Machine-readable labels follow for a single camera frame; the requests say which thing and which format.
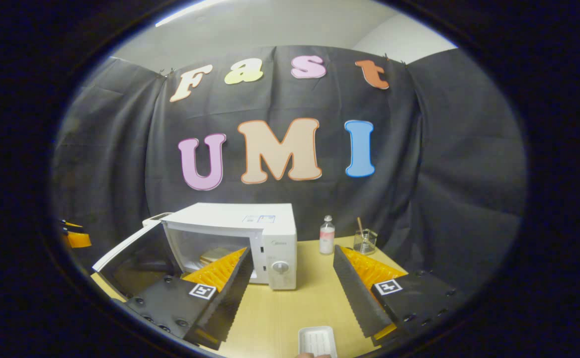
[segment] yellow letter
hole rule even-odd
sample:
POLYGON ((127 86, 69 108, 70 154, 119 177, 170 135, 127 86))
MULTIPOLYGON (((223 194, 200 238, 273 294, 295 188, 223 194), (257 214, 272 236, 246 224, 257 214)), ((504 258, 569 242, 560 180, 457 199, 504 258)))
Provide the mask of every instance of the yellow letter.
POLYGON ((176 100, 184 99, 190 95, 188 88, 196 88, 199 82, 201 82, 202 73, 210 73, 212 71, 212 64, 207 64, 206 66, 197 68, 196 70, 184 72, 181 74, 181 82, 177 87, 177 90, 172 95, 170 101, 175 102, 176 100))
POLYGON ((238 84, 241 81, 252 82, 263 76, 260 59, 245 59, 230 66, 230 72, 226 75, 224 82, 229 85, 238 84))
POLYGON ((292 180, 311 180, 321 177, 317 166, 317 151, 314 135, 319 121, 314 118, 296 118, 290 123, 285 138, 279 143, 272 129, 262 120, 251 120, 237 127, 246 140, 246 172, 242 182, 258 184, 267 180, 261 170, 261 158, 272 172, 274 179, 281 179, 292 156, 292 169, 288 177, 292 180))

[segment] blue letter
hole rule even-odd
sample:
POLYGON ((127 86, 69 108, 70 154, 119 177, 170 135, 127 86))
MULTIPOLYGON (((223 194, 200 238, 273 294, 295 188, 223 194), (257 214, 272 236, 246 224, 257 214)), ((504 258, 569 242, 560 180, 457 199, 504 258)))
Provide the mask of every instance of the blue letter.
POLYGON ((369 134, 374 131, 374 125, 365 120, 348 120, 345 130, 351 136, 351 163, 345 173, 356 178, 374 174, 369 157, 369 134))

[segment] wooden stick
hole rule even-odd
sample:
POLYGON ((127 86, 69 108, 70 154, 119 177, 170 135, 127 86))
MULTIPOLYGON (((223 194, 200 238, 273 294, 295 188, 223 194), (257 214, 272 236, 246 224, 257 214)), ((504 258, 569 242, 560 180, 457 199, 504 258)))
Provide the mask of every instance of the wooden stick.
POLYGON ((360 224, 360 217, 356 217, 356 219, 358 220, 358 228, 360 229, 360 234, 363 234, 363 226, 360 224))

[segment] black fabric curtain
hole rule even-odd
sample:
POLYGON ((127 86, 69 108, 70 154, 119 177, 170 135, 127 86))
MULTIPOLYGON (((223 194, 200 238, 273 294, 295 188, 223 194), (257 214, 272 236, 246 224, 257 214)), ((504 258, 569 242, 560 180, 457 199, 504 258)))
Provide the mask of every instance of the black fabric curtain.
MULTIPOLYGON (((262 165, 264 172, 268 168, 262 165)), ((325 215, 337 236, 352 235, 356 216, 379 234, 379 246, 407 270, 433 269, 464 289, 483 283, 514 239, 526 193, 517 118, 491 79, 462 50, 404 65, 330 47, 243 50, 167 77, 108 59, 76 95, 54 160, 58 216, 84 225, 93 246, 75 249, 90 267, 142 226, 142 220, 195 202, 291 202, 299 240, 316 240, 325 215), (317 55, 327 74, 296 79, 291 61, 317 55), (242 59, 262 60, 261 79, 227 85, 242 59), (370 86, 356 61, 384 68, 390 88, 370 86), (192 94, 170 102, 182 73, 207 64, 192 94), (278 140, 295 118, 315 118, 319 179, 271 175, 246 185, 245 139, 237 126, 263 120, 278 140), (344 123, 374 125, 376 172, 353 178, 344 123), (196 166, 210 171, 204 138, 224 133, 223 179, 213 190, 183 180, 178 143, 197 138, 196 166)))

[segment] letter cutout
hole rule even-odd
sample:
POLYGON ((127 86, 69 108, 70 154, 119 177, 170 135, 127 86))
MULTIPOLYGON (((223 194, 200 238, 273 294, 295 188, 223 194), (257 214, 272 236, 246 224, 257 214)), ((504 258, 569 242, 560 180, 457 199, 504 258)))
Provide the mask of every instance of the letter cutout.
POLYGON ((292 60, 292 75, 297 79, 319 79, 326 75, 325 67, 319 65, 323 59, 319 56, 299 56, 292 60))
POLYGON ((199 145, 197 138, 189 138, 179 142, 181 152, 181 172, 183 180, 194 190, 212 190, 216 188, 224 176, 224 163, 221 159, 221 145, 226 141, 223 133, 210 134, 204 139, 210 150, 210 174, 201 177, 197 174, 195 149, 199 145))
POLYGON ((349 177, 367 177, 374 174, 369 150, 369 134, 374 131, 374 125, 365 120, 348 120, 345 130, 351 138, 351 163, 345 170, 349 177))
POLYGON ((260 59, 245 59, 230 66, 230 72, 226 75, 224 82, 229 85, 239 84, 242 81, 252 82, 263 76, 260 59))
POLYGON ((196 88, 199 82, 201 82, 201 77, 203 73, 208 74, 212 71, 212 64, 207 64, 206 66, 197 68, 196 70, 184 72, 181 74, 181 82, 177 87, 177 90, 174 91, 174 95, 172 95, 170 101, 175 102, 176 100, 184 99, 192 93, 188 88, 192 86, 192 88, 196 88))
POLYGON ((372 87, 377 89, 388 89, 389 83, 380 79, 379 73, 385 73, 383 68, 378 67, 374 64, 374 61, 356 61, 356 66, 363 69, 363 76, 365 76, 365 81, 372 87))
POLYGON ((272 129, 262 120, 241 123, 237 131, 246 140, 246 172, 242 182, 258 184, 267 180, 261 170, 261 159, 265 161, 274 179, 280 180, 292 156, 292 169, 288 177, 292 180, 312 180, 321 177, 317 165, 315 133, 319 121, 314 118, 296 118, 290 123, 285 138, 279 143, 272 129))

